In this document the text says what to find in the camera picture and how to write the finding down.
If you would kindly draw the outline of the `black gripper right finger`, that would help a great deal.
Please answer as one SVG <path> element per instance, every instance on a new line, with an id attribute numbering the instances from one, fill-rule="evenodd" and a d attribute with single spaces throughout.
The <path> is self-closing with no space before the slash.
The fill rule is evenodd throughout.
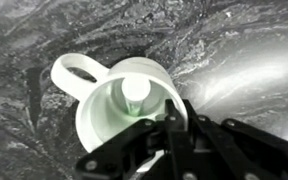
<path id="1" fill-rule="evenodd" d="M 186 121 L 166 102 L 175 180 L 288 180 L 288 141 L 232 118 L 218 124 L 184 104 Z"/>

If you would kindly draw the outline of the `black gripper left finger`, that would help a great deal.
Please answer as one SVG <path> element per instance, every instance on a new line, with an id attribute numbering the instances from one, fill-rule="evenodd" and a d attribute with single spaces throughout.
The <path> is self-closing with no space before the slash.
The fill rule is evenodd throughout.
<path id="1" fill-rule="evenodd" d="M 139 120 L 80 158 L 75 166 L 78 180 L 127 180 L 155 151 L 147 143 L 155 131 L 152 120 Z"/>

